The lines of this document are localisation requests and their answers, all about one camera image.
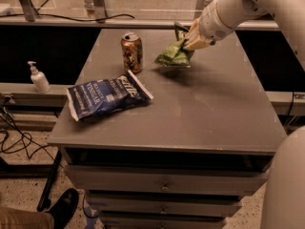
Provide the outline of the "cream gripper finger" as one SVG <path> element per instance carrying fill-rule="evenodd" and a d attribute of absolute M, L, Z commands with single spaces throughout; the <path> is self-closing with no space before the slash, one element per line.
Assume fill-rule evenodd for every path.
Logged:
<path fill-rule="evenodd" d="M 194 51 L 201 49 L 204 46 L 204 41 L 202 40 L 202 36 L 199 34 L 188 33 L 186 35 L 186 42 L 184 44 L 183 49 L 187 51 Z"/>

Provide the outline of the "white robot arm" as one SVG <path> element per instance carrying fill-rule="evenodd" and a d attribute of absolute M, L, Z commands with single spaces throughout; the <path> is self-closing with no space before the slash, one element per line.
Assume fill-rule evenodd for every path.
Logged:
<path fill-rule="evenodd" d="M 305 0 L 214 0 L 194 20 L 184 48 L 205 48 L 265 13 L 273 17 L 305 69 Z M 276 151 L 260 229 L 305 229 L 305 127 L 288 135 Z"/>

